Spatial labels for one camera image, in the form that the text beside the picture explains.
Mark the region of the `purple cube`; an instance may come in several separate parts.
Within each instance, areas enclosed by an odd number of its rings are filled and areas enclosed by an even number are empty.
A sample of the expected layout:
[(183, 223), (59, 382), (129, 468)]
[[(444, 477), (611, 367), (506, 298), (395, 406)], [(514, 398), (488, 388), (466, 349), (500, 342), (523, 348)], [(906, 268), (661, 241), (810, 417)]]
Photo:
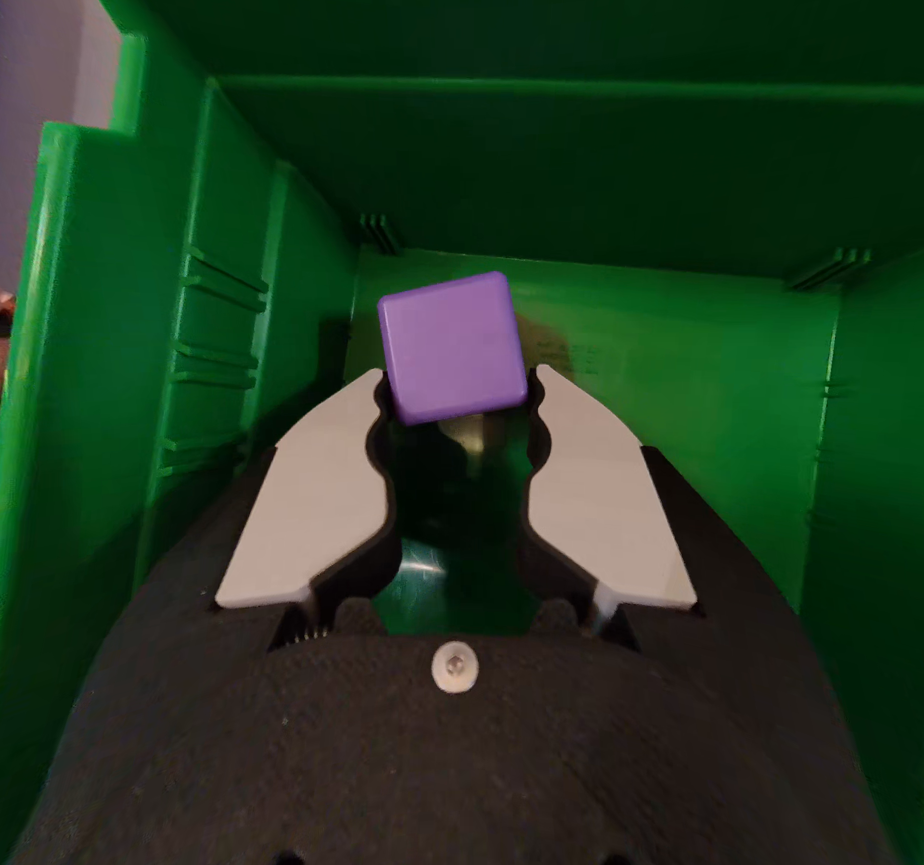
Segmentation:
[(386, 294), (377, 313), (395, 411), (405, 426), (526, 401), (514, 305), (501, 272)]

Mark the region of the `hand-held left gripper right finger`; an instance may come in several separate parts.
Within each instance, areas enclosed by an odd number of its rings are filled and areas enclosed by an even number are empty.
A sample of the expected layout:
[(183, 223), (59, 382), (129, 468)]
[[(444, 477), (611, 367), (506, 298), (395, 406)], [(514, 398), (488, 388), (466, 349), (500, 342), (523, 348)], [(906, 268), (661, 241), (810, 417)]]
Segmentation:
[(518, 572), (601, 632), (625, 605), (689, 612), (698, 602), (643, 446), (549, 364), (529, 376)]

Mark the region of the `green plastic bin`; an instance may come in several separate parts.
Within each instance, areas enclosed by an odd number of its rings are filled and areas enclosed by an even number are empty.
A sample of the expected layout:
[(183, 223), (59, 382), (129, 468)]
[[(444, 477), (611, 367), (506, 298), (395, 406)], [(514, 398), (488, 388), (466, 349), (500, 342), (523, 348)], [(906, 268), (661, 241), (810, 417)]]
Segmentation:
[(2, 409), (2, 859), (154, 563), (387, 293), (499, 270), (798, 612), (922, 863), (922, 0), (101, 0)]

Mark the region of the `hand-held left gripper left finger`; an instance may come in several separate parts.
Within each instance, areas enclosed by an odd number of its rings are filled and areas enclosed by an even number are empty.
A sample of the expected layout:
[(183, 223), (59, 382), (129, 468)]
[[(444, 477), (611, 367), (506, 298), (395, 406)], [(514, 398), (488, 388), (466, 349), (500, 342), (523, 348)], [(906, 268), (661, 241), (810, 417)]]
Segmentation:
[(373, 368), (298, 420), (270, 467), (215, 594), (223, 609), (295, 605), (332, 626), (396, 576), (402, 546), (387, 470), (391, 394)]

